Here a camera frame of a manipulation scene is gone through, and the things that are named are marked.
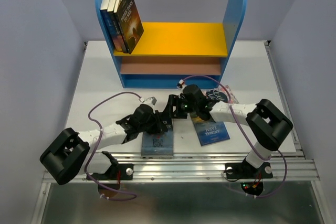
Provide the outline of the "Nineteen Eighty-Four book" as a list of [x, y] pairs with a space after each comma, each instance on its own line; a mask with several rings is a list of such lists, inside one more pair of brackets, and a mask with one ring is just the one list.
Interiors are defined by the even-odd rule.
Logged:
[[173, 123], [172, 119], [163, 120], [167, 132], [162, 134], [142, 134], [141, 155], [144, 157], [172, 157], [173, 156]]

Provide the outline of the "Little Women book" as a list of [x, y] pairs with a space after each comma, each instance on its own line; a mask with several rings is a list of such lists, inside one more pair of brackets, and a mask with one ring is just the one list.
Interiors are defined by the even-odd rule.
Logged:
[[[224, 87], [230, 93], [230, 103], [239, 103], [239, 101], [237, 100], [235, 95], [232, 93], [232, 90], [229, 87], [229, 85], [224, 85]], [[207, 98], [228, 103], [227, 92], [222, 87], [217, 87], [215, 89], [205, 90], [205, 91], [203, 91], [203, 93], [205, 94], [205, 96]]]

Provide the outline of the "Three Days to See book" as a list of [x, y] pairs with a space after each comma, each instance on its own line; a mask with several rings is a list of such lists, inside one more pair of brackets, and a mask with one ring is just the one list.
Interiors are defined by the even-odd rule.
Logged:
[[144, 32], [135, 0], [120, 0], [116, 15], [127, 53], [131, 54]]

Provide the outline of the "A Tale of Two Cities book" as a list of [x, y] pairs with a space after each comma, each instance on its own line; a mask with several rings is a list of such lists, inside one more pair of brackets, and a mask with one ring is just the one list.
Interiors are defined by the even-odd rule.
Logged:
[[108, 2], [108, 8], [107, 13], [110, 18], [110, 34], [112, 37], [112, 41], [114, 44], [114, 48], [116, 51], [120, 51], [123, 53], [127, 52], [127, 48], [125, 46], [123, 37], [121, 35], [121, 30], [119, 28], [117, 15], [115, 12], [115, 6], [116, 6], [117, 0], [109, 0]]

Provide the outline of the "Jane Eyre book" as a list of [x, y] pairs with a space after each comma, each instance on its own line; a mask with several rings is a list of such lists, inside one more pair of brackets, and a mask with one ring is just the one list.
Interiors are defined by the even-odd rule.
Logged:
[[105, 26], [107, 28], [108, 34], [110, 36], [110, 39], [112, 40], [112, 44], [114, 45], [114, 49], [118, 50], [120, 49], [119, 41], [116, 37], [116, 29], [112, 22], [112, 19], [110, 17], [110, 14], [108, 13], [108, 6], [109, 6], [110, 0], [102, 0], [101, 6], [100, 6], [100, 13], [103, 17]]

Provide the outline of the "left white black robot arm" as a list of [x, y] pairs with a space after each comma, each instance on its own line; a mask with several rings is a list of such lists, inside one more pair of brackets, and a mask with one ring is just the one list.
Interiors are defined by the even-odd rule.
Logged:
[[167, 132], [164, 121], [168, 110], [159, 112], [147, 104], [141, 104], [133, 114], [100, 130], [76, 132], [69, 127], [52, 141], [39, 160], [60, 185], [70, 182], [80, 171], [87, 156], [102, 147], [121, 145], [138, 137], [140, 133], [160, 134]]

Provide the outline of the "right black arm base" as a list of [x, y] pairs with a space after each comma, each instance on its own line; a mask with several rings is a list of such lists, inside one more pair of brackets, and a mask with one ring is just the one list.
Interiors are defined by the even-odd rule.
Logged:
[[226, 163], [222, 175], [229, 181], [247, 179], [271, 179], [272, 169], [269, 162], [264, 162], [259, 168], [254, 168], [246, 162]]

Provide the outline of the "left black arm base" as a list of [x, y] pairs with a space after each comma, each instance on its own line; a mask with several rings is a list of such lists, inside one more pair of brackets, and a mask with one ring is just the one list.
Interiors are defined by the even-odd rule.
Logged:
[[131, 163], [110, 165], [104, 173], [93, 173], [91, 176], [97, 181], [103, 180], [132, 180], [134, 165]]

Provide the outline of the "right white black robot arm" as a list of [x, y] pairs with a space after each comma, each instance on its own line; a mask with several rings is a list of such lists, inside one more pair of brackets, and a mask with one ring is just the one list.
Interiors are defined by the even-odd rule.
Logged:
[[237, 104], [207, 98], [195, 85], [178, 83], [181, 93], [170, 95], [162, 116], [185, 119], [196, 114], [204, 121], [236, 123], [250, 127], [257, 142], [240, 163], [231, 163], [225, 173], [232, 179], [250, 178], [264, 172], [263, 164], [278, 151], [293, 129], [293, 123], [269, 100], [253, 104]]

